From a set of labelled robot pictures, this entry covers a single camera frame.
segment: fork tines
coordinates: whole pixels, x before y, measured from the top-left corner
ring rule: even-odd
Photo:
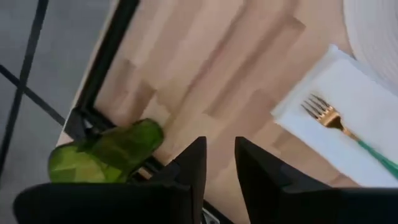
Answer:
[[[301,106],[315,119],[318,119],[330,107],[325,100],[314,94],[311,94],[308,100],[305,100]]]

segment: gold fork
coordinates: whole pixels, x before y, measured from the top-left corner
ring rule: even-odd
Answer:
[[[371,146],[360,140],[357,135],[346,128],[341,122],[341,116],[339,112],[337,112],[337,110],[330,106],[325,100],[311,94],[308,100],[305,100],[301,106],[309,115],[311,115],[311,117],[316,119],[323,126],[327,128],[339,129],[345,135],[355,140],[362,148],[367,150],[368,153],[376,158],[395,178],[398,179],[398,165],[378,153]]]

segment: gray floor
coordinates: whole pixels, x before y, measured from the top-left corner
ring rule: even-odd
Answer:
[[[12,202],[19,192],[49,181],[47,159],[61,130],[45,111],[24,96],[0,180],[1,223],[15,223]]]
[[[0,64],[19,76],[38,0],[0,0]]]
[[[4,136],[16,87],[0,75],[0,142]]]
[[[27,86],[67,118],[111,0],[51,0]],[[19,77],[38,0],[0,0],[0,64]],[[0,74],[0,142],[15,87]],[[12,201],[48,182],[47,159],[62,130],[24,96],[0,178],[0,223],[15,223]]]
[[[28,87],[63,117],[69,113],[108,10],[109,0],[49,3]]]

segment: wooden tabletop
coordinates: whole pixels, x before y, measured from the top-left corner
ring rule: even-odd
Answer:
[[[164,164],[206,136],[205,198],[234,223],[249,222],[235,136],[324,183],[356,185],[270,115],[329,44],[351,54],[342,12],[342,0],[142,0],[95,106],[119,126],[159,122]]]

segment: napkin fold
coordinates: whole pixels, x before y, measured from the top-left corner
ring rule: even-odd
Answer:
[[[398,163],[398,94],[377,74],[331,45],[276,106],[277,124],[300,138],[340,172],[364,187],[398,187],[398,180],[356,141],[313,119],[301,104],[313,93],[340,112],[344,125]]]

